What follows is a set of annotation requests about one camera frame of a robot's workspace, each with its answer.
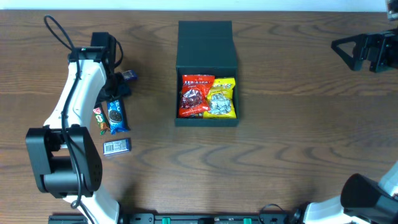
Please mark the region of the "small blue barcode packet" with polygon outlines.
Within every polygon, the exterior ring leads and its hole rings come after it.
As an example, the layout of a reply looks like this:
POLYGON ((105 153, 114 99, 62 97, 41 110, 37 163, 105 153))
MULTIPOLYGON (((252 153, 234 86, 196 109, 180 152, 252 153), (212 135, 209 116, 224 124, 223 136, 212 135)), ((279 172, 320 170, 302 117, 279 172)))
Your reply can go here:
POLYGON ((129 152, 130 150, 131 150, 131 141, 129 138, 118 139, 115 141, 108 141, 103 143, 103 154, 105 156, 125 153, 129 152))

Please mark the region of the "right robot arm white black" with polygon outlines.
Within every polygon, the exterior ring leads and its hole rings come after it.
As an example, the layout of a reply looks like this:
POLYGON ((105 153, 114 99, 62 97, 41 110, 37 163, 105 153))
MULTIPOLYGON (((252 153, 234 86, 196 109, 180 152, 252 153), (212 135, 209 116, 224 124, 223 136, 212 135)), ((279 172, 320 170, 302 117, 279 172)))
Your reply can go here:
MULTIPOLYGON (((397 68, 397 29, 334 40, 331 48, 352 71, 359 71, 365 60, 374 73, 397 68)), ((288 223, 397 224, 397 164, 379 182, 353 174, 339 196, 309 203, 288 223)))

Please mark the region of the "red Hacks candy bag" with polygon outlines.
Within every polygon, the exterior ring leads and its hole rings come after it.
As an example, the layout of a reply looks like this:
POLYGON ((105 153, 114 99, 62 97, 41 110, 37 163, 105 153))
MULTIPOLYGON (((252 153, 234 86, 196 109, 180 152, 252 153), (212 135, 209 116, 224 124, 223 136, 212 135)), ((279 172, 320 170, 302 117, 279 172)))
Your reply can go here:
POLYGON ((207 94, 213 86, 214 75, 183 75, 178 117, 187 118, 210 110, 207 94))

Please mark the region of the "blue Oreo pack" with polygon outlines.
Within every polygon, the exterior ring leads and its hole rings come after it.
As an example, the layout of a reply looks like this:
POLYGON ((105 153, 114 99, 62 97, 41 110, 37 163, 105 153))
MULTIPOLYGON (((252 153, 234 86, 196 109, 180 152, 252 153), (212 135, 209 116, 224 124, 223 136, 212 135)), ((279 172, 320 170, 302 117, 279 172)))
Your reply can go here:
POLYGON ((127 121, 124 116, 124 105, 122 100, 107 102, 109 127, 111 134, 128 132, 127 121))

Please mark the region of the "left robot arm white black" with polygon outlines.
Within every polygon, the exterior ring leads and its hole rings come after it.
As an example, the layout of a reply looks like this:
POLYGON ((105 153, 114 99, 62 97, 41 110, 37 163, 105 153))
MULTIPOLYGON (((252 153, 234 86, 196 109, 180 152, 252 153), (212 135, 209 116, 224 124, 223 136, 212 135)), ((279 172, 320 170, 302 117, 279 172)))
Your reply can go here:
POLYGON ((88 223, 119 223, 120 206, 101 183, 103 167, 89 134, 95 106, 126 89, 116 50, 120 43, 95 32, 88 47, 68 56, 68 78, 52 114, 25 137, 37 188, 78 209, 88 223))

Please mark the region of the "yellow candy bag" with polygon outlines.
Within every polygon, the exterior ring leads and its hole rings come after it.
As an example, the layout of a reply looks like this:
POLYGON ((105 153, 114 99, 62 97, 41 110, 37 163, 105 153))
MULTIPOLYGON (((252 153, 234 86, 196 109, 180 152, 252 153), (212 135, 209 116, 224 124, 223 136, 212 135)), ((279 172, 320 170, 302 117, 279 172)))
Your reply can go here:
POLYGON ((233 77, 216 78, 210 88, 206 100, 210 106, 205 111, 205 119, 236 119, 236 112, 233 105, 233 90, 236 81, 233 77))

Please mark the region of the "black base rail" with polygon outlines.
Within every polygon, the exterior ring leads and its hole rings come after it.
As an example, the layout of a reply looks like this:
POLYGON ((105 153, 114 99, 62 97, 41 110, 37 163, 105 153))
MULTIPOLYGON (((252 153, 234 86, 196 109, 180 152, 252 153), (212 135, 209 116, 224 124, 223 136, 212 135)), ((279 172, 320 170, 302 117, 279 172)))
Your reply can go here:
POLYGON ((286 224, 288 215, 268 213, 257 215, 154 215, 135 213, 119 223, 130 224, 286 224))

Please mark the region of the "Haribo gummy bag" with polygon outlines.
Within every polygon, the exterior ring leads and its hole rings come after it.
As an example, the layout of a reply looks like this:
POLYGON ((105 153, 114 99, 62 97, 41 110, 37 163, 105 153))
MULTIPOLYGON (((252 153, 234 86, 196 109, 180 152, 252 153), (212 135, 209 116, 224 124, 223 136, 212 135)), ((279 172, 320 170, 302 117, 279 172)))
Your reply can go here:
POLYGON ((203 115, 204 115, 204 113, 191 114, 191 115, 188 116, 188 118, 190 118, 190 119, 202 119, 203 115))

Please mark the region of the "dark green box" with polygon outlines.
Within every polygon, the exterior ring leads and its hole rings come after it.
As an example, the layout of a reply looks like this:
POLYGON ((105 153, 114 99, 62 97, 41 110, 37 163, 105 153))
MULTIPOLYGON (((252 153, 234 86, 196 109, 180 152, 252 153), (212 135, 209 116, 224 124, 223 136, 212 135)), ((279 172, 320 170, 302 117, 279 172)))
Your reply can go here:
POLYGON ((176 58, 177 94, 175 112, 180 106, 183 75, 214 75, 235 78, 233 106, 236 119, 179 118, 180 127, 236 127, 239 124, 238 58, 231 21, 179 21, 176 58))

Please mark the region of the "KitKat bar red green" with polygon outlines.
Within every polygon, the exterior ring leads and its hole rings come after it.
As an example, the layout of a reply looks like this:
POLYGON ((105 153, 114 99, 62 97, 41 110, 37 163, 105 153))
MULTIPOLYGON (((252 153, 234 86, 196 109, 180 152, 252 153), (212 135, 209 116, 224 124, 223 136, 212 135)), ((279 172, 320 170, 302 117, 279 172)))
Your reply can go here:
POLYGON ((96 107, 93 109, 93 113, 100 129, 100 135, 104 135, 107 131, 110 130, 110 127, 103 108, 101 106, 96 107))

